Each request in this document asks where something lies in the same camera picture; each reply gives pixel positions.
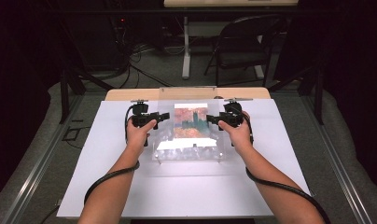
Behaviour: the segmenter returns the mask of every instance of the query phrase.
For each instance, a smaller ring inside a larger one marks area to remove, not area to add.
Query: gray carpet
[[[214,74],[212,70],[204,77],[203,71],[209,59],[209,49],[207,47],[193,49],[191,59],[191,77],[183,80],[180,76],[182,68],[182,54],[172,55],[156,50],[143,52],[139,63],[135,66],[170,83],[173,86],[209,86],[214,85]],[[272,64],[277,62],[277,54],[272,58]],[[222,83],[234,79],[246,79],[253,77],[253,70],[232,70],[222,71]],[[107,77],[111,75],[102,73],[97,77]],[[105,82],[119,87],[127,74],[119,77],[108,78]],[[93,83],[84,81],[88,91],[85,96],[79,97],[81,101],[74,111],[73,117],[67,123],[65,129],[80,129],[76,141],[66,141],[58,139],[57,144],[50,158],[45,173],[41,181],[36,186],[35,192],[31,195],[31,200],[21,209],[21,216],[17,218],[18,223],[39,223],[42,218],[55,206],[55,202],[61,199],[66,191],[72,173],[75,169],[77,158],[100,102],[105,98],[105,92]],[[154,79],[137,74],[133,70],[124,88],[158,88],[162,86]],[[235,86],[259,86],[260,82],[251,82]],[[293,83],[287,90],[295,90]],[[37,161],[49,147],[49,142],[54,133],[61,126],[58,124],[61,115],[61,103],[59,85],[49,90],[51,94],[51,104],[49,112],[40,127],[34,142],[28,148],[15,174],[10,178],[5,189],[0,194],[0,223],[14,200],[19,195],[20,189],[25,180],[33,171]],[[325,92],[324,98],[324,122],[325,128],[331,138],[332,144],[338,150],[344,167],[351,177],[357,192],[367,209],[373,223],[377,223],[377,188],[370,182],[360,164],[356,161],[355,147],[353,146],[349,130],[343,122],[333,98]],[[324,206],[332,223],[357,223],[351,206],[342,191],[326,152],[325,143],[312,120],[312,114],[303,103],[303,98],[294,91],[281,91],[272,94],[276,101],[281,116],[286,125],[291,143],[299,159],[301,169],[306,177],[308,185],[314,197]],[[256,220],[257,223],[275,223],[274,218]],[[55,213],[46,223],[76,223],[73,220],[56,218]]]

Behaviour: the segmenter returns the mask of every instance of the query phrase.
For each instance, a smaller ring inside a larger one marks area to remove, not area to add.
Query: dark background
[[[133,1],[131,5],[117,7],[156,7],[153,5],[160,6],[160,2]],[[349,8],[346,21],[328,50],[325,89],[336,98],[353,136],[357,158],[377,185],[377,1],[349,2],[357,5],[345,6]],[[69,5],[67,0],[50,3],[53,7],[80,7]],[[114,6],[101,0],[85,3],[99,9]],[[33,4],[49,7],[43,1]],[[300,1],[301,7],[308,8],[328,8],[335,4],[334,1]],[[67,19],[66,26],[61,26],[55,17],[35,13],[28,1],[0,3],[0,190],[43,121],[49,107],[48,88],[59,82],[63,68],[73,64],[89,71],[124,66],[125,51],[116,43],[116,34],[110,29],[116,25],[114,22],[119,22],[119,18],[115,19]],[[168,22],[148,17],[122,26],[132,27],[130,38],[140,37],[162,48],[161,24]],[[335,24],[336,21],[326,18],[293,19],[275,78],[294,75],[313,63],[332,30],[330,27]],[[145,26],[148,32],[143,33]],[[55,37],[54,43],[49,42],[49,34]]]

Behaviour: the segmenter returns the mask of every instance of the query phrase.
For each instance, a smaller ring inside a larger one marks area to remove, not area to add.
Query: person
[[[157,124],[150,121],[142,128],[133,126],[129,119],[127,146],[108,173],[134,167],[144,150],[148,132]],[[218,125],[230,135],[235,150],[242,157],[249,172],[260,179],[282,183],[296,189],[300,187],[279,171],[252,146],[249,127],[244,122],[237,128],[224,121]],[[117,175],[100,184],[86,201],[78,223],[119,223],[133,181],[133,172]],[[256,183],[259,192],[280,223],[323,223],[316,208],[301,196],[289,191]]]

